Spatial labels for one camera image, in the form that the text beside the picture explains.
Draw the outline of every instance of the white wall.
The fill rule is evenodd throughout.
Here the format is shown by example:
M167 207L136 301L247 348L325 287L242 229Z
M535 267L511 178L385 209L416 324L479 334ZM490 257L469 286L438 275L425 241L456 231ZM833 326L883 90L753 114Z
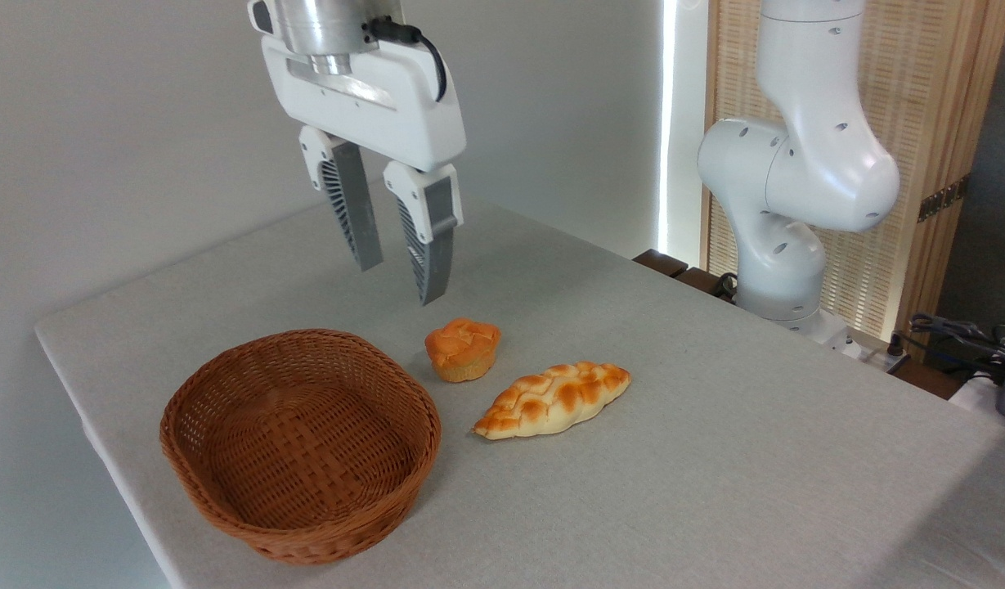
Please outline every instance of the white wall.
M243 5L0 2L0 589L165 584L32 325L319 200ZM453 70L464 193L655 244L658 0L405 8Z

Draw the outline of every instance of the bread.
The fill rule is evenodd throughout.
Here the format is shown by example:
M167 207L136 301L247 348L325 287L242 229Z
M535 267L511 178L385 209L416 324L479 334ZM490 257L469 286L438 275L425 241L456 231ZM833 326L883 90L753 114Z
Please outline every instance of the bread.
M494 399L472 432L489 440L559 433L585 421L629 387L632 376L613 364L579 362L518 378Z
M426 336L426 354L442 380L461 383L480 378L494 365L494 348L501 336L489 323L457 318Z

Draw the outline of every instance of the wicker basket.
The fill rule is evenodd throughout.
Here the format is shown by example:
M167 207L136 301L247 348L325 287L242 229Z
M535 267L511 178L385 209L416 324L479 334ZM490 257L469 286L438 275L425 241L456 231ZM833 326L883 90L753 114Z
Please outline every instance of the wicker basket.
M343 332L227 350L178 389L161 446L193 504L267 558L345 559L411 510L440 442L426 390Z

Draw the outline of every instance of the bamboo panel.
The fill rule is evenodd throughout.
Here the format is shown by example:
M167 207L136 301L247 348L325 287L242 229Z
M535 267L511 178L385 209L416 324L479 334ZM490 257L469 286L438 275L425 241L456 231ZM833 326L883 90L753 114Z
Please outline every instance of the bamboo panel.
M774 106L757 87L754 71L759 2L717 3L713 119L778 119ZM897 322L902 299L923 292L925 283L944 271L950 247L945 247L944 254L942 250L933 254L925 245L943 231L952 232L946 213L959 208L948 209L941 222L936 219L920 226L918 211L923 198L948 186L970 167L981 129L981 108L995 72L993 68L987 73L974 63L980 59L995 62L990 57L989 28L1002 5L1005 0L871 0L867 4L858 88L869 125L897 161L901 190L890 215L872 231L817 231L828 255L823 306L858 331L886 338ZM735 271L738 251L731 225L712 198L708 232L709 271ZM910 275L907 266L913 270Z
M989 2L974 15L980 20L981 33L971 47L973 53L970 67L964 77L966 92L959 109L957 137L952 139L948 165L943 169L943 179L962 178L972 165L974 152L981 135L981 123L985 116L985 106L989 102L993 79L996 75L997 60L1003 48L1005 27L1005 1ZM939 296L945 278L946 267L950 263L952 240L961 212L958 202L950 209L944 209L937 220L929 223L927 231L920 239L915 239L911 259L923 268L916 272L915 282L907 287L901 300L898 326L904 326L909 317L917 312L935 313L939 306Z

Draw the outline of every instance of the white robot link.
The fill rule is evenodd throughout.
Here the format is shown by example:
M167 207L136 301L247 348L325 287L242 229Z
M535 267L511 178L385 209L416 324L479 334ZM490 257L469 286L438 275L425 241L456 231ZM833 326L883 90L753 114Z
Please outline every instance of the white robot link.
M310 179L334 206L362 270L382 261L359 147L390 158L423 305L447 286L462 224L449 162L465 149L450 72L436 47L404 23L398 0L251 0L262 56L284 112L303 123Z
M805 223L865 231L897 200L897 165L858 101L864 4L762 0L757 82L785 125L720 121L697 158L735 232L735 303L852 357L845 322L820 309L826 251Z

